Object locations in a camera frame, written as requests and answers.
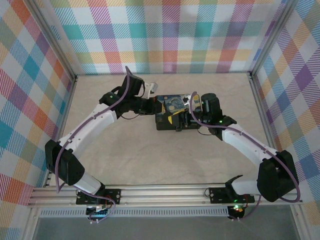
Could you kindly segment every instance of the plaid fabric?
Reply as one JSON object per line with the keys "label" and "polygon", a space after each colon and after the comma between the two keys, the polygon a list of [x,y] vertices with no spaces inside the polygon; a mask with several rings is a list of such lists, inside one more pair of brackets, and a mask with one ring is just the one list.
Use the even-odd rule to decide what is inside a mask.
{"label": "plaid fabric", "polygon": [[247,72],[287,0],[41,1],[79,74],[146,74]]}
{"label": "plaid fabric", "polygon": [[320,1],[300,0],[258,73],[274,140],[293,154],[309,222],[320,235]]}
{"label": "plaid fabric", "polygon": [[0,0],[0,239],[18,239],[71,80],[23,0]]}

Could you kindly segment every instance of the table surface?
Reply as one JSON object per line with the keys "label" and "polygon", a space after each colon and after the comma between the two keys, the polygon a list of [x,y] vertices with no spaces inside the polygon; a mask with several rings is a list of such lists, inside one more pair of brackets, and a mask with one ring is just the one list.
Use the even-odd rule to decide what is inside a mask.
{"label": "table surface", "polygon": [[[223,114],[267,143],[256,103],[244,73],[148,74],[156,95],[215,93]],[[80,76],[64,134],[72,131],[95,108],[101,96],[122,84],[124,75]],[[134,117],[134,113],[123,116]],[[209,133],[207,128],[200,129]],[[215,136],[196,130],[157,131],[155,116],[118,119],[84,151],[85,170],[106,185],[224,183],[254,170],[240,152]]]}

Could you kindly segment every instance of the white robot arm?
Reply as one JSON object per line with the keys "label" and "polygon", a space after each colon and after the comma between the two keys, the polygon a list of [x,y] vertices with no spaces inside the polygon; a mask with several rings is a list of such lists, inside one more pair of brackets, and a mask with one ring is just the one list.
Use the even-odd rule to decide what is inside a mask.
{"label": "white robot arm", "polygon": [[[45,145],[47,168],[58,173],[60,179],[68,185],[74,185],[92,195],[105,196],[105,185],[87,173],[78,160],[85,148],[125,112],[134,111],[141,115],[158,113],[156,98],[150,98],[150,94],[156,91],[158,85],[156,83],[145,84],[141,78],[132,74],[130,75],[130,83],[128,82],[125,80],[121,87],[106,93],[90,115],[73,131],[57,142],[50,140]],[[125,97],[122,97],[126,92],[125,86],[128,90]],[[137,96],[141,88],[143,88],[143,94]],[[123,100],[115,106],[120,98]],[[201,96],[201,111],[193,110],[190,99],[192,99],[192,95],[187,98],[186,95],[183,97],[184,105],[190,105],[185,112],[179,111],[178,114],[170,116],[170,123],[176,124],[176,131],[178,129],[181,131],[181,124],[184,129],[188,129],[188,126],[191,126],[191,129],[198,129],[200,125],[210,127],[212,135],[238,149],[257,167],[256,171],[248,176],[239,175],[226,182],[225,188],[230,201],[242,195],[259,194],[266,200],[274,202],[296,187],[292,178],[287,174],[288,171],[282,167],[282,164],[277,163],[280,159],[298,182],[290,153],[287,151],[278,152],[264,145],[245,132],[235,120],[222,115],[220,103],[215,94],[207,93]]]}

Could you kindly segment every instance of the purple cable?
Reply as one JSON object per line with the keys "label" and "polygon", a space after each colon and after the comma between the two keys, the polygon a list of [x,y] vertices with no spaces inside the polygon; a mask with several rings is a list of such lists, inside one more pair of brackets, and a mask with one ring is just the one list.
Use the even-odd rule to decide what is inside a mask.
{"label": "purple cable", "polygon": [[245,218],[249,217],[251,214],[253,214],[254,211],[258,208],[258,206],[259,206],[259,204],[260,204],[260,201],[261,201],[261,195],[259,196],[258,202],[257,202],[256,205],[254,206],[254,208],[252,209],[252,211],[249,212],[247,215],[245,215],[242,219],[245,219]]}
{"label": "purple cable", "polygon": [[[110,214],[112,214],[112,213],[115,211],[115,209],[116,209],[116,202],[115,202],[113,199],[111,199],[111,198],[109,198],[109,197],[105,197],[105,196],[93,195],[93,194],[91,194],[91,193],[89,193],[89,192],[87,192],[87,191],[81,190],[80,188],[78,188],[78,187],[76,187],[76,186],[74,186],[74,187],[75,187],[78,191],[81,191],[81,192],[83,192],[84,194],[86,194],[86,195],[88,195],[88,196],[90,196],[90,197],[97,198],[97,199],[105,199],[105,200],[108,200],[108,201],[112,202],[113,207],[111,208],[110,211],[108,211],[108,214],[107,214],[106,216],[104,216],[103,218],[101,218],[100,220],[97,220],[96,223],[100,223],[101,221],[105,220],[106,218],[109,217]],[[92,223],[94,223],[94,221],[91,219],[91,216],[92,216],[92,214],[89,214],[89,220],[90,220]]]}
{"label": "purple cable", "polygon": [[264,146],[262,146],[260,143],[258,143],[256,140],[254,140],[252,137],[250,137],[249,135],[245,134],[244,132],[241,132],[240,130],[233,128],[233,127],[229,127],[229,126],[220,126],[220,125],[209,125],[209,124],[205,124],[201,121],[199,121],[194,112],[192,111],[192,100],[194,99],[194,96],[197,94],[196,91],[194,91],[191,94],[191,98],[190,98],[190,113],[191,116],[193,118],[193,120],[195,120],[199,125],[207,127],[207,128],[221,128],[221,129],[228,129],[231,131],[234,131],[238,134],[243,135],[246,139],[248,139],[250,142],[252,142],[253,144],[255,144],[257,147],[261,148],[263,151],[265,151],[267,154],[269,154],[271,157],[273,157],[283,168],[284,170],[288,173],[288,175],[290,176],[291,180],[293,181],[294,187],[296,189],[296,199],[295,200],[289,200],[289,199],[285,199],[283,197],[280,197],[281,200],[288,202],[288,203],[297,203],[300,201],[300,197],[301,197],[301,192],[300,192],[300,188],[299,185],[297,183],[297,180],[295,179],[294,175],[292,174],[292,172],[289,170],[289,168],[277,157],[275,156],[272,152],[270,152],[269,150],[267,150]]}
{"label": "purple cable", "polygon": [[69,137],[69,139],[64,143],[64,145],[62,146],[61,150],[58,153],[58,156],[55,160],[55,167],[54,167],[54,174],[55,174],[55,184],[56,184],[56,192],[59,193],[61,188],[65,185],[65,182],[60,185],[59,184],[59,162],[60,162],[60,158],[61,155],[63,153],[63,151],[66,149],[67,145],[69,144],[69,141],[71,142],[72,139],[75,137],[75,135],[85,126],[87,125],[87,123],[89,123],[92,119],[96,119],[97,117],[99,117],[101,114],[104,114],[105,112],[109,111],[110,109],[112,109],[113,107],[115,107],[116,105],[118,105],[127,95],[128,90],[129,90],[129,85],[130,85],[130,74],[131,71],[129,70],[129,68],[127,66],[125,66],[125,70],[126,70],[126,87],[125,87],[125,91],[123,93],[123,95],[120,97],[120,99],[118,101],[116,101],[114,104],[112,104],[111,106],[107,107],[105,110],[98,112],[96,115],[89,117],[85,122],[83,122],[75,131],[74,133]]}

